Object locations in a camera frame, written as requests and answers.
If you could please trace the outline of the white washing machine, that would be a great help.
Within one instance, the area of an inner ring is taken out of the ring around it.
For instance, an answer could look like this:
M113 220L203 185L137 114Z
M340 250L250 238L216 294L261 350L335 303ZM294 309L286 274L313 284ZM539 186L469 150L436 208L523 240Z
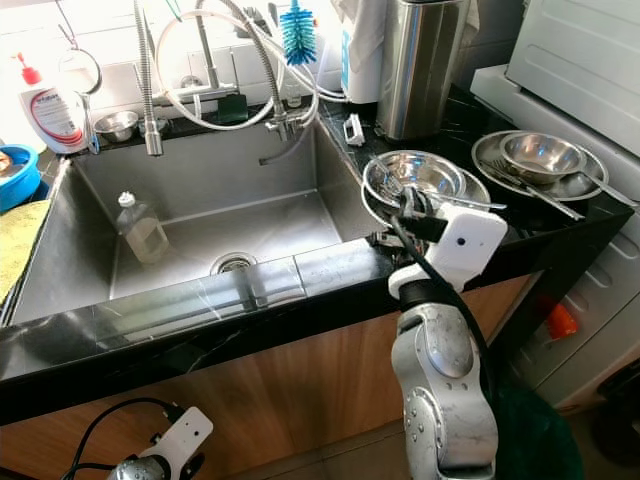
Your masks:
M640 166L640 0L527 0L512 58L470 91L527 131Z

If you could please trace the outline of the brown wood cabinet door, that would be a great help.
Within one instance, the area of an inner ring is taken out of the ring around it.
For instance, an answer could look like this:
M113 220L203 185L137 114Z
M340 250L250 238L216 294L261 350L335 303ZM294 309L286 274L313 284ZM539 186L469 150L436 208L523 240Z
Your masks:
M396 315L374 317L256 355L86 402L0 428L0 466L55 480L72 465L84 429L102 422L83 453L102 466L147 447L166 426L157 401L196 406L214 422L198 480L242 474L399 419L401 389L390 365Z

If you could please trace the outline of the steel knife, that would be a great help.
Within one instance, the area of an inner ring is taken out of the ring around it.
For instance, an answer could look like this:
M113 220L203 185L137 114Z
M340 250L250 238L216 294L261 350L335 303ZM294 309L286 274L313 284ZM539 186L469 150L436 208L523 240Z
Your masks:
M585 216L580 214L580 212L576 212L575 210L572 210L571 207L563 205L562 202L556 200L556 198L545 195L545 193L541 192L539 188L536 188L532 186L532 184L527 183L526 180L517 178L515 177L515 175L504 173L502 172L502 170L498 169L497 166L486 166L486 169L488 169L489 172L494 175L494 177L497 177L502 180L502 182L509 184L509 186L512 186L513 188L516 188L517 191L524 192L526 196L539 198L539 200L543 201L544 204L548 204L554 207L554 209L563 212L563 214L567 215L568 218L571 218L575 221L581 221L585 219Z

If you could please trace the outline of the white water filter blue label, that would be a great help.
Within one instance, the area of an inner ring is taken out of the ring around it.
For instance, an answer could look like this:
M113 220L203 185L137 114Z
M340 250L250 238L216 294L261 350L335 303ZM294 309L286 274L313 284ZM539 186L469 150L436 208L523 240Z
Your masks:
M366 9L356 18L342 19L340 83L347 101L372 104L381 95L381 68L384 61L385 10Z

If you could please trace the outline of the clear plastic bottle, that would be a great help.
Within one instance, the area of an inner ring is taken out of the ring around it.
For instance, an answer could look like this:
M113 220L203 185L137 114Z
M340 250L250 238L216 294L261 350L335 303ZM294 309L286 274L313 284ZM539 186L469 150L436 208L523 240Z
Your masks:
M122 234L134 256L142 264L156 264L163 259L169 241L152 207L129 191L120 192L116 204L120 207L115 220L116 230Z

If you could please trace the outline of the orange plastic object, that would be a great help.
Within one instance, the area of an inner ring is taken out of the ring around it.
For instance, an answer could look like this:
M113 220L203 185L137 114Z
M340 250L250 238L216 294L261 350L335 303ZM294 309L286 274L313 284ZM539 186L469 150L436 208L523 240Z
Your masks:
M544 328L547 330L548 338L554 342L554 340L566 339L579 333L579 321L570 308L563 303L558 303L545 317Z

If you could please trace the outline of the small steel cup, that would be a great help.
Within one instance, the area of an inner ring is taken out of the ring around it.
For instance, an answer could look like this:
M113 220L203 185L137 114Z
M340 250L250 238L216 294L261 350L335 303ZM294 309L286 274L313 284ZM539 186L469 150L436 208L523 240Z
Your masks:
M137 133L138 123L140 123L140 115L136 111L115 111L97 119L93 123L93 131L110 145L119 145L132 140Z

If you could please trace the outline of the large steel plate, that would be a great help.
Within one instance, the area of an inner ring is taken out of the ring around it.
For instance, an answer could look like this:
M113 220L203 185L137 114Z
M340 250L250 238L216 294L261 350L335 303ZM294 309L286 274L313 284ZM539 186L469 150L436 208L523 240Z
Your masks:
M524 188L517 186L517 184L509 182L509 180L500 177L499 172L502 172L502 166L506 163L503 159L503 155L500 154L500 143L509 136L509 134L525 133L525 131L498 131L490 134L485 134L479 141L472 146L471 154L474 159L476 169L479 170L485 178L488 178L490 182L497 184L500 188L507 189L509 192L516 193L525 197L532 197L529 192L526 192ZM596 178L603 180L604 183L609 183L611 180L611 174L608 173L607 168L600 163L598 157L594 157L589 151L585 151L588 154L588 164L582 168L580 173L573 175L567 175L557 182L547 184L547 186L534 186L539 189L544 195L548 195L554 200L561 202L573 202L580 200L588 200L588 198L599 195L600 188L595 183L591 182L588 178Z
M475 177L475 174L463 170L463 177L466 178L465 188L456 195L457 198L462 198L463 201L480 202L480 204L489 204L492 201L488 189L480 182L479 178ZM362 204L364 204L367 214L374 218L376 223L380 224L384 229L390 229L389 219L394 212L392 207L381 204L379 200L370 195L367 189L362 191Z

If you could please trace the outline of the white soap bottle red cap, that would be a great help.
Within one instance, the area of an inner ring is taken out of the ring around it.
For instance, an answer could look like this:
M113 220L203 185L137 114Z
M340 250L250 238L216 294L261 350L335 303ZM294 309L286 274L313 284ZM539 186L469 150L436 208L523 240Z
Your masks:
M13 55L20 68L18 99L33 132L55 154L77 154L90 147L84 127L84 109L76 93L67 93L46 81L22 52Z

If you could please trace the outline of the blue plastic bowl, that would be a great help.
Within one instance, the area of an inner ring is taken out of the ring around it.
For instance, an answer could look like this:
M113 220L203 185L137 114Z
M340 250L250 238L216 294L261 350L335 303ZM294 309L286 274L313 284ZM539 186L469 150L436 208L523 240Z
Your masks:
M38 170L40 152L35 147L6 143L0 146L3 154L1 169L0 209L8 211L23 204L35 193L41 183Z

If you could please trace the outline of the steel fork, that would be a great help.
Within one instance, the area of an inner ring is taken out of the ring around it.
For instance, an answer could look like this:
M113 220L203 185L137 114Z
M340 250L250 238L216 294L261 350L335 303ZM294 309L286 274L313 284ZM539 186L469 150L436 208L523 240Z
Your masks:
M398 180L389 178L388 174L379 173L378 170L369 170L366 174L366 189L369 191L372 197L380 198L384 204L388 204L392 207L398 207L396 201L396 195L401 192L401 183ZM507 204L480 204L480 202L463 201L462 198L457 198L456 195L439 195L438 192L424 192L431 196L435 204L435 209L438 209L443 204L453 204L461 207L467 207L467 209L476 209L480 211L492 211L492 210L504 210L507 209Z

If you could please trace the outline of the tall steel container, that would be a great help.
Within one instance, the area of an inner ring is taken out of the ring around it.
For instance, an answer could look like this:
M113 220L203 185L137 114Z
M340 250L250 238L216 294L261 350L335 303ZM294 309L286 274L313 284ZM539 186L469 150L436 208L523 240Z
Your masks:
M474 0L387 0L378 125L389 141L442 129L460 50L477 27Z

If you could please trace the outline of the steel spoon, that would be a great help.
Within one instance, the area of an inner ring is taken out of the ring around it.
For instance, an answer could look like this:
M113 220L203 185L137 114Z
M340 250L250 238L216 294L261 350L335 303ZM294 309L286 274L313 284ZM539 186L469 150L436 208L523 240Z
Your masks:
M636 201L631 200L630 197L623 195L623 193L617 191L616 188L609 186L609 184L607 182L604 182L604 180L595 178L593 174L586 173L585 170L582 169L577 170L576 175L590 180L590 182L593 183L596 188L600 189L600 191L607 193L607 195L614 198L614 200L621 202L621 204L627 207L630 207L630 209L640 210L640 204L637 204Z

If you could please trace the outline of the steel sink drain strainer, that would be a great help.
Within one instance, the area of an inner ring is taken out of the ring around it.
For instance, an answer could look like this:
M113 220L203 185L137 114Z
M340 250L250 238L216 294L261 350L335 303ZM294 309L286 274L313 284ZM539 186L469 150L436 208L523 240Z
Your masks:
M257 264L257 259L251 253L246 252L229 252L224 253L212 262L209 274L219 275L223 273L230 273L234 270L243 270L251 268L251 266Z

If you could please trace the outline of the stainless steel sink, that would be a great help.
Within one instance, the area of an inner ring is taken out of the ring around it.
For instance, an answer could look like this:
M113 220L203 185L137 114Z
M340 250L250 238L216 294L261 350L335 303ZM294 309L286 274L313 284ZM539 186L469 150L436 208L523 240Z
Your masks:
M174 136L163 155L118 145L63 161L8 314L35 320L218 273L356 241L380 230L346 145L321 127L297 145L262 127ZM150 207L168 237L145 264L116 230L119 196Z

